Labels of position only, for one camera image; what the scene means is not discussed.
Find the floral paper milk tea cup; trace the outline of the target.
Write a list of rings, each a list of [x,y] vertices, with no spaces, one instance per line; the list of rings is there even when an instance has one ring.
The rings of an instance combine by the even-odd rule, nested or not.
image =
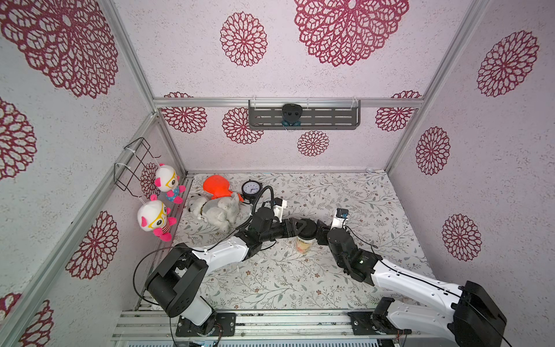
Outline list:
[[[301,237],[297,237],[296,250],[301,254],[306,254],[314,243],[315,239],[302,239]]]

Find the black cup lid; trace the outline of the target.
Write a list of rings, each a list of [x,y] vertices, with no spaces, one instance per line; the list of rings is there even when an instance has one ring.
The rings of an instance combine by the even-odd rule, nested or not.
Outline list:
[[[303,218],[300,220],[301,230],[297,237],[304,241],[310,241],[316,238],[317,235],[317,223],[308,218]]]

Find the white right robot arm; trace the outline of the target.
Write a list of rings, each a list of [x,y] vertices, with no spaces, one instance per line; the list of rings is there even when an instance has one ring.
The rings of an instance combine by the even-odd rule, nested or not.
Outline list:
[[[317,222],[316,240],[327,245],[337,266],[352,279],[395,291],[415,300],[405,304],[380,299],[366,317],[353,317],[376,333],[409,335],[422,332],[458,346],[501,346],[506,342],[507,318],[478,283],[460,286],[406,270],[374,251],[359,248],[348,228]]]

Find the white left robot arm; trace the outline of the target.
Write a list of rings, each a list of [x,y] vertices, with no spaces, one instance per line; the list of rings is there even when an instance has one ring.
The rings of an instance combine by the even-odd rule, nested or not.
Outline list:
[[[149,275],[145,290],[170,318],[189,321],[199,335],[218,325],[215,310],[199,294],[207,274],[241,263],[262,251],[266,241],[301,235],[314,238],[317,224],[308,218],[279,220],[270,208],[260,208],[228,239],[200,251],[177,244]]]

